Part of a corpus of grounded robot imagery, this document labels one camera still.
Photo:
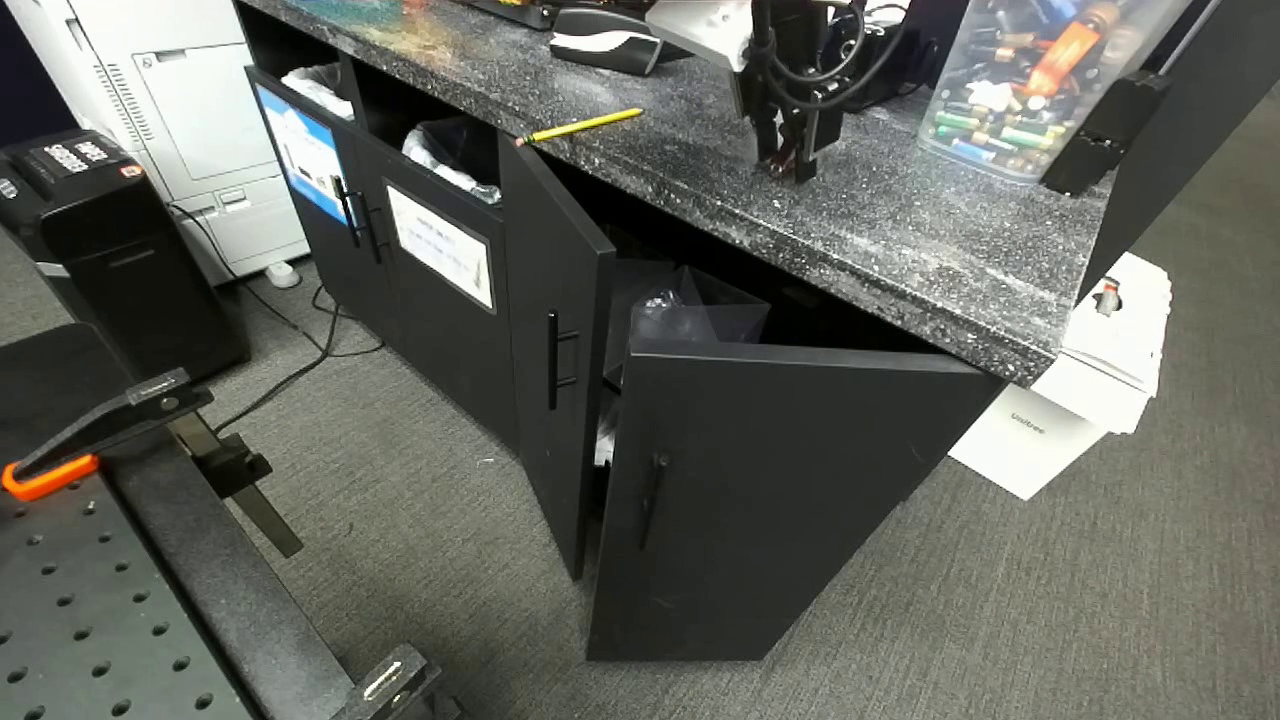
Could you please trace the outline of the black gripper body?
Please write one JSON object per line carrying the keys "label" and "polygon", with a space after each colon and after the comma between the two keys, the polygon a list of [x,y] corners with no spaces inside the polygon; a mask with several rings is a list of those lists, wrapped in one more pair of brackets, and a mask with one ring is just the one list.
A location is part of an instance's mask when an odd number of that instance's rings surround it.
{"label": "black gripper body", "polygon": [[841,135],[846,111],[828,97],[846,84],[854,35],[854,0],[751,0],[741,111],[762,158],[813,158]]}

